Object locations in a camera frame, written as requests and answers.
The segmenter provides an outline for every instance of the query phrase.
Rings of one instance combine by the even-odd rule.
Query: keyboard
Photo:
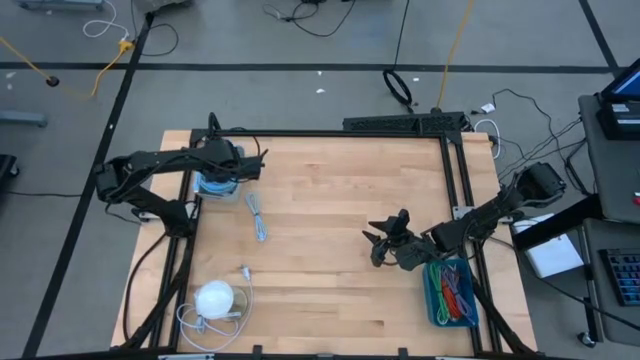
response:
[[[369,116],[346,118],[342,128],[350,131],[407,131],[422,133],[462,131],[468,128],[463,112]]]
[[[640,306],[640,249],[598,251],[621,306]]]

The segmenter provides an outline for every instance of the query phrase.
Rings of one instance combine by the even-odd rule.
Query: blue bowl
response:
[[[431,277],[429,276],[429,265],[426,264],[422,268],[422,281],[424,282],[424,298],[427,303],[427,315],[429,321],[438,327],[476,327],[478,326],[478,310],[476,309],[476,301],[473,295],[473,284],[471,281],[471,271],[469,269],[469,263],[464,259],[448,259],[442,261],[446,265],[455,266],[460,274],[459,279],[459,291],[462,298],[464,298],[469,306],[471,306],[471,320],[466,317],[461,317],[457,321],[449,320],[446,324],[441,325],[437,320],[438,313],[438,293],[434,288]]]

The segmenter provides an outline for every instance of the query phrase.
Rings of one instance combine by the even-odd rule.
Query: white ball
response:
[[[208,320],[224,317],[233,305],[233,289],[224,281],[211,281],[194,294],[196,312]]]

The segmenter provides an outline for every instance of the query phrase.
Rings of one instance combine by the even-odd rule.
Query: wooden tabletop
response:
[[[189,131],[167,131],[161,149],[188,146],[189,135]],[[232,140],[248,154],[255,152],[253,139]],[[442,329],[427,320],[421,268],[407,272],[373,267],[371,244],[361,234],[367,221],[385,220],[401,208],[409,210],[409,228],[416,233],[450,220],[438,140],[258,140],[269,149],[260,180],[243,184],[237,203],[204,201],[196,237],[188,302],[193,302],[198,287],[216,279],[248,292],[240,265],[248,265],[253,274],[253,312],[242,334],[222,352],[247,353],[260,344],[264,353],[280,354],[393,355],[406,347],[413,355],[471,355],[467,329]],[[489,142],[485,134],[464,134],[464,148],[475,202],[481,204],[499,190]],[[463,204],[453,147],[451,156]],[[167,199],[177,197],[181,176],[154,176],[152,191]],[[254,219],[244,202],[248,191],[261,200],[269,229],[265,243],[255,238]],[[160,223],[140,228],[132,265],[162,231]],[[498,228],[495,236],[511,241],[505,227]],[[134,280],[130,332],[157,300],[167,244],[145,260]],[[484,251],[496,307],[523,342],[535,349],[512,250],[487,242]],[[173,309],[171,304],[165,312],[161,343],[167,342]],[[114,345],[123,342],[121,316]],[[490,349],[482,311],[480,318],[483,345]],[[228,324],[216,325],[229,330]],[[204,335],[186,331],[208,348],[227,340],[212,331]],[[183,339],[178,350],[197,351]]]

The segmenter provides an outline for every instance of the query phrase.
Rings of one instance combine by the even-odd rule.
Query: yellow cable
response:
[[[27,63],[27,65],[29,65],[29,67],[35,70],[38,74],[44,76],[45,79],[47,80],[52,79],[52,76],[50,76],[49,74],[47,74],[46,72],[40,70],[37,66],[35,66],[26,56],[22,55],[22,53],[20,53],[16,48],[14,48],[4,37],[0,36],[0,42],[4,44],[9,50],[11,50],[11,52],[13,52],[16,56],[18,56],[22,61]],[[113,66],[113,64],[118,62],[118,60],[120,60],[120,58],[122,57],[122,55],[124,55],[124,53],[133,49],[134,47],[132,42],[125,41],[125,40],[121,40],[118,43],[118,46],[120,48],[120,50],[118,51],[118,55],[109,63],[109,65],[107,65],[104,69],[100,70],[100,72],[98,73],[98,76],[96,76],[96,81],[93,84],[93,90],[91,90],[90,94],[87,95],[87,94],[80,93],[64,85],[60,86],[62,90],[64,90],[68,94],[80,97],[81,99],[84,99],[84,100],[94,97],[98,92],[98,87],[100,86],[100,81],[102,80],[102,76],[104,75],[104,73],[107,70],[109,70]]]
[[[469,15],[471,14],[471,9],[473,8],[473,1],[469,0],[469,4],[467,4],[467,10],[464,12],[464,17],[462,18],[462,22],[458,27],[458,32],[456,33],[456,39],[453,41],[453,46],[451,46],[451,50],[449,51],[449,57],[447,58],[447,64],[444,66],[444,73],[442,74],[442,83],[440,84],[440,95],[438,95],[438,102],[436,102],[436,108],[440,108],[440,103],[442,102],[442,98],[444,97],[444,90],[447,87],[447,72],[449,71],[449,65],[453,62],[453,54],[456,52],[456,48],[458,47],[458,42],[460,41],[460,37],[462,36],[462,31],[464,31],[465,25],[467,25],[467,21],[469,20]]]

